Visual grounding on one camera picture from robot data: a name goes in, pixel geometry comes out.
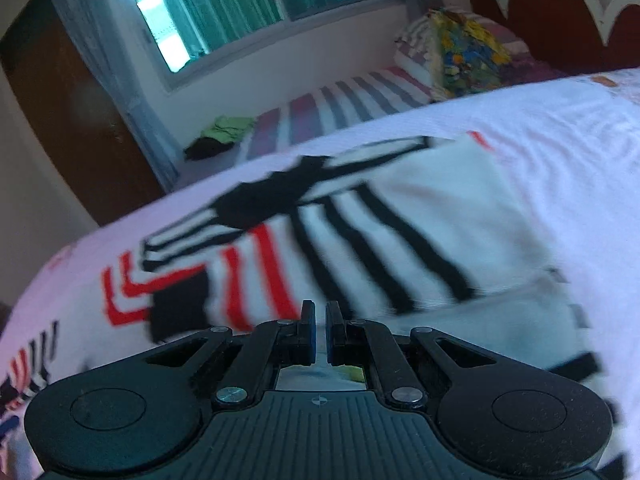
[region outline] striped bed sheet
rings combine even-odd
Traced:
[[[185,162],[174,190],[301,142],[432,102],[431,89],[397,66],[337,81],[263,113],[253,132],[228,152]]]

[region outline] headboard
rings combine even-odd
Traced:
[[[471,0],[568,74],[640,66],[640,0]]]

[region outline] green cloth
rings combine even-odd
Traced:
[[[223,144],[238,142],[254,127],[255,119],[252,117],[226,117],[220,115],[216,121],[205,128],[201,137],[215,139]]]

